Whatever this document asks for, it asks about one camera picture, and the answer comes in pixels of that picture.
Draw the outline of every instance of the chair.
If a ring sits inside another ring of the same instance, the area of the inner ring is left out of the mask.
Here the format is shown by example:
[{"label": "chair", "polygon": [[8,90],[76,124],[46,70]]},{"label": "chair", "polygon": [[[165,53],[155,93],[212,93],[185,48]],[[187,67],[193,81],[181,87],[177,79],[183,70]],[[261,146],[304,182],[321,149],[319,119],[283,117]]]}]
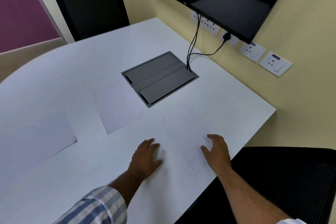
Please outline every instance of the chair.
[{"label": "chair", "polygon": [[[291,218],[327,224],[336,193],[336,151],[300,147],[245,147],[232,168]],[[181,223],[237,224],[216,178],[181,216]]]},{"label": "chair", "polygon": [[129,26],[123,0],[56,0],[75,41]]}]

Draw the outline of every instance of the white table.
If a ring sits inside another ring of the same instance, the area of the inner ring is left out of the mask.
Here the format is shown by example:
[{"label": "white table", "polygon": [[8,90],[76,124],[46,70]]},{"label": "white table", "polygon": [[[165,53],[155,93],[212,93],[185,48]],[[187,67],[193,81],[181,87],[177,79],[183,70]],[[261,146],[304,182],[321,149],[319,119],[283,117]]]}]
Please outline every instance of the white table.
[{"label": "white table", "polygon": [[124,172],[138,144],[154,137],[164,164],[137,191],[128,223],[173,224],[216,177],[208,164],[195,173],[159,122],[172,106],[188,105],[210,133],[222,135],[231,158],[275,108],[207,57],[191,58],[199,78],[107,136],[88,90],[167,51],[185,62],[189,43],[157,18],[48,52],[0,84],[0,131],[66,110],[78,142],[13,181],[0,185],[2,223],[47,224],[91,189]]}]

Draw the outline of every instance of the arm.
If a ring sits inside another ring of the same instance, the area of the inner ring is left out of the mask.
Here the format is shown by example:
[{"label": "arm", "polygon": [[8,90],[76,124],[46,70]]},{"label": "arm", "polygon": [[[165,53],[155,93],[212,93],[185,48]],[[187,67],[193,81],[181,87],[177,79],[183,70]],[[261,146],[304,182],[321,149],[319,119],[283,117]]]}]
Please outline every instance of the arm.
[{"label": "arm", "polygon": [[213,146],[201,146],[209,166],[221,181],[238,224],[275,224],[290,217],[251,188],[232,170],[223,137],[208,135]]},{"label": "arm", "polygon": [[127,207],[140,184],[158,168],[162,160],[153,162],[159,144],[154,139],[143,141],[132,156],[128,170],[108,186],[94,189],[79,200],[54,224],[126,224]]}]

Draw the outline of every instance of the person's right arm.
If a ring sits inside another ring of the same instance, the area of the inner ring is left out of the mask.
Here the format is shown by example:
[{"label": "person's right arm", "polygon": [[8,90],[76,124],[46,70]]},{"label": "person's right arm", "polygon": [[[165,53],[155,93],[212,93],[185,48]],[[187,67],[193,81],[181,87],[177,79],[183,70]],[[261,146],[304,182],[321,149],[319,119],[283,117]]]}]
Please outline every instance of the person's right arm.
[{"label": "person's right arm", "polygon": [[213,147],[201,146],[209,166],[221,181],[238,224],[276,224],[290,217],[248,185],[231,167],[223,137],[208,135]]}]

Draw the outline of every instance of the purple panel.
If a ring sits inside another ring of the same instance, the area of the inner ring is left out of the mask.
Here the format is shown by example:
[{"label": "purple panel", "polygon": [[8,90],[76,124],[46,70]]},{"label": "purple panel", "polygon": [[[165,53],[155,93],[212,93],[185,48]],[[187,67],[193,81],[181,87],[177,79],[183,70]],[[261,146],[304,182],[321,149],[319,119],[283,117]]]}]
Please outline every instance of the purple panel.
[{"label": "purple panel", "polygon": [[0,53],[59,37],[39,0],[0,0]]}]

